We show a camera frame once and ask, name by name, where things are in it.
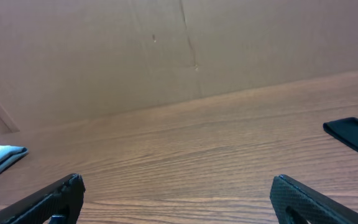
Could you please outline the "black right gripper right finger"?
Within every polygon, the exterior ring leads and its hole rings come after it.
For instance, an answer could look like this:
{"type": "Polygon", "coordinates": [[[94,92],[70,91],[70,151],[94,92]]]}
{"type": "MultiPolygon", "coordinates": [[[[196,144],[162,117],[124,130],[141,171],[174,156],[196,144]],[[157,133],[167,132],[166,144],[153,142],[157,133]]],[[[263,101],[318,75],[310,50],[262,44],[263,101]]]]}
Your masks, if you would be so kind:
{"type": "Polygon", "coordinates": [[[358,224],[358,213],[287,175],[273,178],[270,201],[279,224],[358,224]]]}

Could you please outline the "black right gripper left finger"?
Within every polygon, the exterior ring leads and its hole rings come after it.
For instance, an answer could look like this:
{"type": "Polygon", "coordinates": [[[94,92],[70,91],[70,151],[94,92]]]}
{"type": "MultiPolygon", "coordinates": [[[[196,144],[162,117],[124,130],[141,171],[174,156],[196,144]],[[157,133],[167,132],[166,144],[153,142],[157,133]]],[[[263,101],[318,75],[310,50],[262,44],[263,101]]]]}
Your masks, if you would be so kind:
{"type": "Polygon", "coordinates": [[[85,194],[82,176],[69,174],[0,210],[0,224],[76,223],[85,194]]]}

